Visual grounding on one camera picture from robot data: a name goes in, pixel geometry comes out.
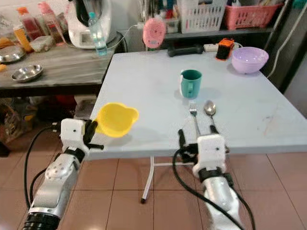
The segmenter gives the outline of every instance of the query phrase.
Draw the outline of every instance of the robotic arm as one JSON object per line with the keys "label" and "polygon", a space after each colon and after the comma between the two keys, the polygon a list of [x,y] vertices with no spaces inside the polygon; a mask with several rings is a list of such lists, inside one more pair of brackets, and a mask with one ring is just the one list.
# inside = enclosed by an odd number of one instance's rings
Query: robotic arm
{"label": "robotic arm", "polygon": [[[104,146],[89,144],[96,122],[64,119],[61,122],[63,151],[46,172],[28,211],[23,230],[56,230],[65,211],[71,189],[77,181],[81,162],[89,156],[90,149]],[[186,145],[179,131],[181,157],[193,161],[193,173],[204,186],[204,196],[224,209],[239,223],[239,201],[228,185],[225,172],[225,141],[219,134],[201,136],[197,144]],[[224,214],[207,204],[215,230],[238,230],[237,225]]]}

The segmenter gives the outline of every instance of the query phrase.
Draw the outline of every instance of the fork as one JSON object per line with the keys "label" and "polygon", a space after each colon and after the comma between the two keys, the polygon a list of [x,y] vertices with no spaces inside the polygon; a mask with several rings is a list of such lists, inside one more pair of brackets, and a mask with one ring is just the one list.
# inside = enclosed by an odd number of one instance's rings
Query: fork
{"label": "fork", "polygon": [[195,122],[195,126],[196,126],[197,136],[199,137],[201,135],[201,131],[200,131],[200,128],[198,126],[197,119],[196,119],[197,108],[196,108],[196,103],[195,102],[189,103],[189,112],[194,117],[194,122]]}

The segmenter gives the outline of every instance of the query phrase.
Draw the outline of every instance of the shelf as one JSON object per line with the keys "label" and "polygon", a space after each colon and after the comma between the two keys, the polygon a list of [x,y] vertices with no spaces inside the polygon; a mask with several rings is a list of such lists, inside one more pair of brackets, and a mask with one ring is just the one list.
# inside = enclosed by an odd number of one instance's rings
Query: shelf
{"label": "shelf", "polygon": [[209,32],[200,32],[200,33],[190,33],[190,34],[176,33],[176,34],[166,34],[164,40],[223,36],[223,35],[259,34],[259,33],[270,33],[272,31],[273,28],[247,28],[247,29],[237,29],[237,30],[219,30],[219,31],[209,31]]}

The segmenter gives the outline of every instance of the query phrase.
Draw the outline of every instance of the stainless steel bowl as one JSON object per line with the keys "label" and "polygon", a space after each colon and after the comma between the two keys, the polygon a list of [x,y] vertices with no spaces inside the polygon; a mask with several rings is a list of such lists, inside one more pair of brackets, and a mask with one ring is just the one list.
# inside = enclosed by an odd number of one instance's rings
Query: stainless steel bowl
{"label": "stainless steel bowl", "polygon": [[0,63],[10,64],[21,60],[25,56],[25,51],[19,46],[8,46],[0,49]]}
{"label": "stainless steel bowl", "polygon": [[12,74],[12,79],[16,82],[28,82],[38,78],[43,71],[40,65],[23,67]]}

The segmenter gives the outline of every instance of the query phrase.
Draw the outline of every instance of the tiled floor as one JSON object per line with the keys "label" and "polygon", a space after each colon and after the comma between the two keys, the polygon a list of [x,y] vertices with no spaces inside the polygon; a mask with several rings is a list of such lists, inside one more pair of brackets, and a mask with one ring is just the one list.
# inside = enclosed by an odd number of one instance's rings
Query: tiled floor
{"label": "tiled floor", "polygon": [[[23,194],[24,153],[36,130],[10,144],[13,152],[0,158],[0,230],[22,229],[26,218]],[[29,181],[61,149],[55,134],[45,133],[29,161]],[[156,162],[170,158],[156,158]],[[85,162],[72,191],[60,230],[209,230],[205,204],[186,192],[171,167],[157,167],[148,200],[140,204],[149,159]],[[228,170],[235,188],[250,204],[258,230],[307,228],[307,153],[229,155]],[[201,191],[189,167],[181,177]],[[247,212],[240,215],[250,229]]]}

